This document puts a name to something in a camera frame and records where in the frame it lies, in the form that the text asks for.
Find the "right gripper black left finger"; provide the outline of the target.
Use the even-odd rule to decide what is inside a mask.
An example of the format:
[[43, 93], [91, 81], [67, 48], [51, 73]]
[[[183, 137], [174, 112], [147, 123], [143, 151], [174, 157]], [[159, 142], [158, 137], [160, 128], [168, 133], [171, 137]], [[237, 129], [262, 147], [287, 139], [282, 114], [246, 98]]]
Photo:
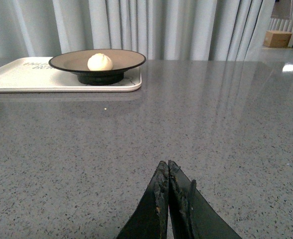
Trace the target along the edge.
[[169, 203], [169, 168], [160, 161], [139, 204], [118, 239], [165, 239]]

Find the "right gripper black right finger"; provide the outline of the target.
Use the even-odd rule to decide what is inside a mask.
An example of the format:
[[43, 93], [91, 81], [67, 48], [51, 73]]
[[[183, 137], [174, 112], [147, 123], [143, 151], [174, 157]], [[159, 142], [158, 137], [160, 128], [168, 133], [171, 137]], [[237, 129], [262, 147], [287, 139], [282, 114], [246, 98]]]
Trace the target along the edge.
[[176, 162], [169, 166], [169, 209], [176, 239], [239, 239], [196, 188]]

